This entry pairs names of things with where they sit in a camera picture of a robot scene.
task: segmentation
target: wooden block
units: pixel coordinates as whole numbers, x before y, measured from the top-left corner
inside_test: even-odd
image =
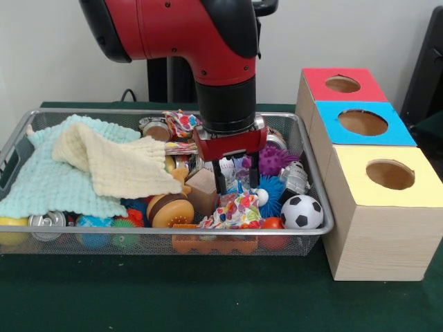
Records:
[[[335,280],[422,280],[443,236],[443,184],[416,147],[334,145],[324,236]]]
[[[217,200],[214,174],[207,169],[201,169],[186,182],[186,185],[191,187],[188,200],[194,210],[204,216],[212,215]]]
[[[310,135],[315,102],[387,102],[376,80],[365,68],[304,68],[298,89],[296,114]]]
[[[317,102],[310,138],[323,180],[333,144],[416,146],[389,102]]]

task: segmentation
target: black cable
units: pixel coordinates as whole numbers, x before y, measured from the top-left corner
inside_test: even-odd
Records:
[[[135,94],[131,89],[126,89],[126,90],[125,90],[125,92],[123,93],[122,98],[120,99],[120,101],[121,101],[121,102],[124,102],[124,101],[125,101],[125,98],[126,98],[126,96],[127,96],[128,93],[131,93],[132,101],[133,101],[133,102],[137,102],[136,94]]]

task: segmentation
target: metal basket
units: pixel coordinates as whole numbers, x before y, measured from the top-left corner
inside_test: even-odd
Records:
[[[6,197],[34,147],[25,135],[27,125],[35,131],[58,125],[73,114],[138,129],[138,121],[161,111],[112,109],[38,109],[27,113],[0,153],[0,200]],[[309,195],[323,207],[322,225],[314,230],[202,230],[196,228],[56,228],[1,226],[0,237],[20,239],[20,244],[1,246],[0,253],[88,255],[291,255],[305,256],[322,234],[334,227],[329,201],[302,120],[291,113],[262,113],[267,124],[283,134],[290,152],[302,156],[309,175]],[[201,220],[197,215],[195,223]],[[41,242],[32,233],[61,233],[54,241]],[[119,239],[133,237],[136,244],[122,248]],[[84,246],[85,237],[107,240],[101,248]]]

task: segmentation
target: yellow ball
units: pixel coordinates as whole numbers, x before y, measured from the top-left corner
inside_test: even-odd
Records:
[[[0,216],[0,226],[27,226],[28,218],[14,219]],[[18,246],[29,236],[29,233],[0,232],[0,244],[3,246]]]

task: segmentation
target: towel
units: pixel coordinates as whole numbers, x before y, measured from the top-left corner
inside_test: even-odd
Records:
[[[127,216],[119,199],[98,196],[94,192],[90,174],[52,159],[55,142],[76,122],[85,123],[115,143],[140,138],[140,133],[132,129],[77,115],[57,126],[30,134],[28,139],[35,151],[21,168],[9,195],[0,201],[0,216],[23,218],[48,211],[75,212],[100,218]]]
[[[180,182],[165,171],[165,143],[150,136],[119,144],[75,123],[54,144],[53,159],[91,173],[99,196],[138,199],[181,192]]]

